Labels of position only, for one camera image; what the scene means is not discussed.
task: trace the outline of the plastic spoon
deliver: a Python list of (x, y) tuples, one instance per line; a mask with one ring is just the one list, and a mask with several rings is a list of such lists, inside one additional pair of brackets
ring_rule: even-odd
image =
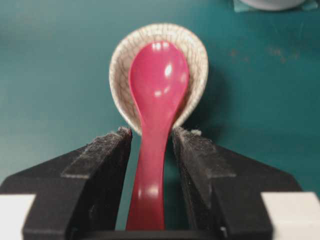
[(127, 230), (164, 230), (164, 156), (168, 135), (189, 82), (185, 56), (172, 43), (145, 46), (135, 57), (129, 85), (142, 140)]

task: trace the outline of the green table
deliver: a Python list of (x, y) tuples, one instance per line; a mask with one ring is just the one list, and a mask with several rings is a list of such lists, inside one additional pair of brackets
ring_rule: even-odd
[[(0, 181), (126, 125), (109, 61), (129, 32), (182, 25), (203, 41), (205, 93), (185, 127), (292, 173), (320, 194), (320, 12), (235, 13), (230, 0), (3, 0), (0, 7)], [(117, 229), (125, 227), (139, 153), (134, 134)], [(169, 140), (168, 229), (187, 227)]]

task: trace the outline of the crackle pattern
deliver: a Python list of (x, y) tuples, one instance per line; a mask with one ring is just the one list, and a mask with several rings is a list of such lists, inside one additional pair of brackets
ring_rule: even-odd
[(178, 127), (197, 106), (208, 79), (208, 56), (198, 37), (175, 24), (151, 24), (130, 33), (116, 47), (109, 67), (109, 82), (114, 103), (128, 124), (141, 135), (139, 114), (133, 102), (128, 74), (134, 57), (145, 45), (155, 41), (168, 41), (176, 45), (186, 57), (189, 84), (177, 112), (173, 127)]

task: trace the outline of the spoon handle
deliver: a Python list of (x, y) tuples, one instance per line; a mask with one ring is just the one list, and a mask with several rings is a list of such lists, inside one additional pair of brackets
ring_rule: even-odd
[(163, 182), (169, 129), (150, 131), (147, 127), (142, 127), (126, 230), (165, 229)]

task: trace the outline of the teal background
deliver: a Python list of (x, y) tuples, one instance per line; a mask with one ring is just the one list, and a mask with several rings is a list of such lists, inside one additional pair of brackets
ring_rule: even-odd
[[(2, 0), (0, 182), (126, 125), (109, 88), (118, 42), (151, 23), (193, 31), (208, 83), (185, 127), (292, 173), (320, 194), (320, 12), (235, 13), (231, 0)], [(117, 229), (129, 209), (140, 137), (133, 136)], [(171, 140), (168, 229), (187, 227)]]

